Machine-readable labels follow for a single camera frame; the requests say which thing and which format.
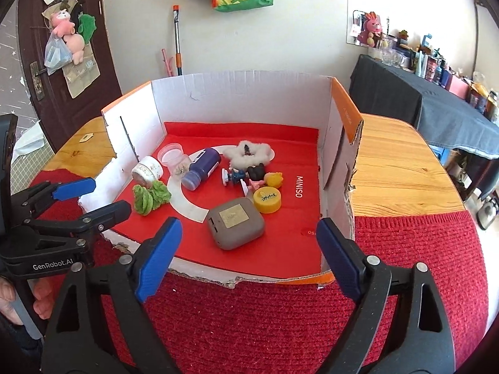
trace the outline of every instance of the yellow round container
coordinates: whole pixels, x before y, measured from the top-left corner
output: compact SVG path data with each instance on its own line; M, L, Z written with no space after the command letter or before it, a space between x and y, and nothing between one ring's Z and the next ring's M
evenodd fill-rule
M254 206L262 214L271 214L281 207L281 194L277 188L262 187L253 194Z

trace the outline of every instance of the pink box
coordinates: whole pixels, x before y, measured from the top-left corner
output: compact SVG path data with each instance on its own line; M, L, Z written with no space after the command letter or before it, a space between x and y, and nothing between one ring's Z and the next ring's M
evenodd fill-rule
M449 78L445 88L447 91L450 91L452 94L455 94L462 99L467 98L468 91L470 90L470 86L456 76L451 76L451 78Z

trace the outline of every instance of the red knitted cloth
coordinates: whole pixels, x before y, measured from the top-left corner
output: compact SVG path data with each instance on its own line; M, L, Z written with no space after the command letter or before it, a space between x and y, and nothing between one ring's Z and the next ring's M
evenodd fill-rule
M43 180L72 181L67 170L42 172ZM76 218L76 200L57 203L45 218ZM443 215L355 218L356 241L385 263L430 267L451 325L456 364L478 345L487 322L487 278L483 255L467 211ZM98 241L98 264L115 261L120 252ZM378 358L395 306L391 297L366 360ZM119 356L131 362L109 299L104 300L109 328ZM338 339L353 302L333 283L285 286L242 282L231 290L167 274L145 308L184 373L315 372Z

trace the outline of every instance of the finger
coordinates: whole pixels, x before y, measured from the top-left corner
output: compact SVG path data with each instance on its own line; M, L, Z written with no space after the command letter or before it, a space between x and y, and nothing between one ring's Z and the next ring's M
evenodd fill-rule
M14 324L19 324L19 325L22 324L19 315L14 310L9 301L0 299L0 314L3 314L3 316L5 316L9 321L11 321Z
M47 278L40 278L33 287L33 295L37 300L42 300L52 293L51 281Z
M54 301L52 297L46 297L41 301L35 301L33 304L34 311L42 319L48 319L51 317L53 307Z
M14 286L4 277L0 277L0 299L4 299L6 301L16 300L16 291L14 291Z

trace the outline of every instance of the pink rabbit plush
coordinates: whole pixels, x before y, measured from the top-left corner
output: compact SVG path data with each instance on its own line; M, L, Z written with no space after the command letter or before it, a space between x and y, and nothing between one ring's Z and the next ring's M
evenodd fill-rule
M374 11L366 14L366 21L364 21L364 30L357 37L361 44L368 45L371 48L375 45L374 36L381 37L381 24L379 16L376 15Z
M70 18L71 15L66 10L54 12L51 15L51 23L54 27L52 33L59 38L74 34L74 22L69 21Z
M85 49L85 41L80 34L64 35L64 42L73 54L73 63L75 65L83 62L83 49Z

